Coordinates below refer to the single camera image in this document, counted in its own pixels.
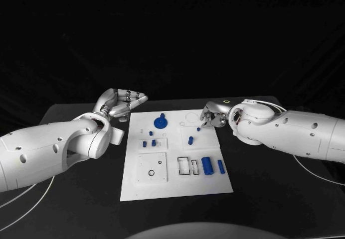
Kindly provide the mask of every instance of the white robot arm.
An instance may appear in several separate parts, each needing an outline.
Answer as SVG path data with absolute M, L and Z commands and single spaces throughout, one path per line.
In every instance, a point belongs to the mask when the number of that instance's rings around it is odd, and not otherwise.
M 244 143 L 264 144 L 292 155 L 345 163 L 345 120 L 299 111 L 276 113 L 261 103 L 209 101 L 201 114 L 201 120 L 205 119 L 201 127 L 222 127 L 228 120 L 233 134 Z
M 143 93 L 108 89 L 91 113 L 0 137 L 0 192 L 39 183 L 77 162 L 100 158 L 108 144 L 118 145 L 124 135 L 110 120 L 127 121 L 130 110 L 147 99 Z

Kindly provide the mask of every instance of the blue object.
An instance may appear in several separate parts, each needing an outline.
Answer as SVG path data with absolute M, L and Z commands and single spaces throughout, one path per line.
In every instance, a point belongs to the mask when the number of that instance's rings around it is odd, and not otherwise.
M 165 117 L 166 117 L 166 116 L 165 116 L 165 114 L 162 113 L 162 114 L 160 114 L 160 117 L 155 119 L 153 124 L 155 124 L 155 127 L 156 127 L 156 128 L 165 128 L 165 127 L 168 126 L 168 120 L 166 120 Z
M 204 167 L 205 175 L 212 175 L 214 174 L 214 168 L 212 168 L 209 157 L 204 157 L 201 159 L 201 161 L 202 161 L 202 167 Z
M 224 167 L 222 167 L 222 162 L 221 162 L 221 159 L 218 160 L 218 166 L 220 166 L 221 174 L 224 174 L 224 173 L 225 173 L 225 171 L 224 171 Z
M 192 145 L 192 136 L 189 137 L 188 144 Z

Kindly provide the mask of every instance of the white board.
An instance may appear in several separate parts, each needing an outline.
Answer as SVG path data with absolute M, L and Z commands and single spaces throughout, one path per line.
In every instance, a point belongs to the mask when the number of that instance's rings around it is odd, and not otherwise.
M 196 131 L 204 123 L 199 121 L 201 112 L 131 113 L 120 201 L 233 192 L 215 129 L 207 127 Z M 153 122 L 162 113 L 166 115 L 168 126 L 157 129 Z M 183 159 L 181 164 L 178 158 L 185 157 L 191 170 L 189 174 L 181 175 L 181 167 L 186 173 L 186 161 Z M 204 173 L 204 157 L 211 159 L 212 175 Z M 225 174 L 220 173 L 218 160 L 222 161 Z

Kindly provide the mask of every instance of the robotic hand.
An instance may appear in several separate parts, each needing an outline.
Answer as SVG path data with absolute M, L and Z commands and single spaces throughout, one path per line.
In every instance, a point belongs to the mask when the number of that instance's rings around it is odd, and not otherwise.
M 127 121 L 130 110 L 147 99 L 143 93 L 108 89 L 91 113 L 0 137 L 0 192 L 33 185 L 77 162 L 100 158 L 108 144 L 118 145 L 124 135 L 110 120 Z
M 224 127 L 228 120 L 234 136 L 250 145 L 264 144 L 292 155 L 345 163 L 344 119 L 287 111 L 279 105 L 256 100 L 209 101 L 199 119 L 205 119 L 201 127 Z

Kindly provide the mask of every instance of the black table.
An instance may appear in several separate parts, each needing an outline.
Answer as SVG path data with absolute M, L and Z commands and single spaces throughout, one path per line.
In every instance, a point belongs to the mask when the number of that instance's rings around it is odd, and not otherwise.
M 279 104 L 274 97 L 238 99 Z M 209 100 L 147 101 L 133 112 L 202 109 Z M 41 124 L 69 121 L 92 108 L 94 104 L 54 105 Z M 77 163 L 55 177 L 39 205 L 0 232 L 2 238 L 121 239 L 147 229 L 185 222 L 233 223 L 287 238 L 345 235 L 341 186 L 309 174 L 292 155 L 264 145 L 243 143 L 233 136 L 228 124 L 215 130 L 234 193 L 120 202 L 129 124 L 113 119 L 111 125 L 126 131 L 121 145 L 110 145 L 100 159 Z M 300 161 L 313 172 L 332 179 L 321 160 L 300 158 Z M 32 208 L 49 182 L 39 183 L 0 209 L 0 228 Z M 0 193 L 0 203 L 25 189 Z

